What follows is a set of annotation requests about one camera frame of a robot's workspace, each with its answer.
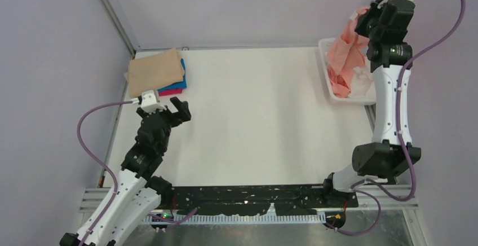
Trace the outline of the salmon pink t shirt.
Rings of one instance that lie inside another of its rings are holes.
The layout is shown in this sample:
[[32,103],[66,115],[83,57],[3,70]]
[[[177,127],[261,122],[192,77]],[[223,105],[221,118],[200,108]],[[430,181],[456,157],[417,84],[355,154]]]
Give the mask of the salmon pink t shirt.
[[331,44],[326,57],[328,60],[327,74],[332,92],[339,98],[345,98],[351,93],[354,69],[366,66],[366,57],[362,49],[368,46],[369,39],[355,32],[358,18],[367,13],[369,7],[355,10],[338,38]]

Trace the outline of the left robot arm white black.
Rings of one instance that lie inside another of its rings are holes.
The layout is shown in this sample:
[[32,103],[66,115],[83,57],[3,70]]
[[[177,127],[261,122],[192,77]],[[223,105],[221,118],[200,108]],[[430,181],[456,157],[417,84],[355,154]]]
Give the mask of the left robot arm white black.
[[173,112],[152,95],[130,100],[140,106],[141,123],[135,143],[126,153],[113,187],[75,233],[66,233],[60,245],[123,245],[138,224],[156,207],[172,204],[172,185],[154,172],[163,161],[172,128],[191,120],[188,102],[170,98]]

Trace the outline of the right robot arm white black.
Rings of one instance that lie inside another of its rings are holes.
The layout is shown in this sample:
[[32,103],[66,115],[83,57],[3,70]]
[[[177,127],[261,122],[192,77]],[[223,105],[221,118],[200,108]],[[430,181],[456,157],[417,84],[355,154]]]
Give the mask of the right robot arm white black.
[[370,143],[355,147],[351,164],[324,180],[322,200],[330,207],[350,200],[358,185],[397,177],[421,158],[407,127],[406,62],[413,51],[404,38],[414,9],[408,0],[376,0],[358,17],[355,31],[369,39],[366,57],[376,92],[374,131]]

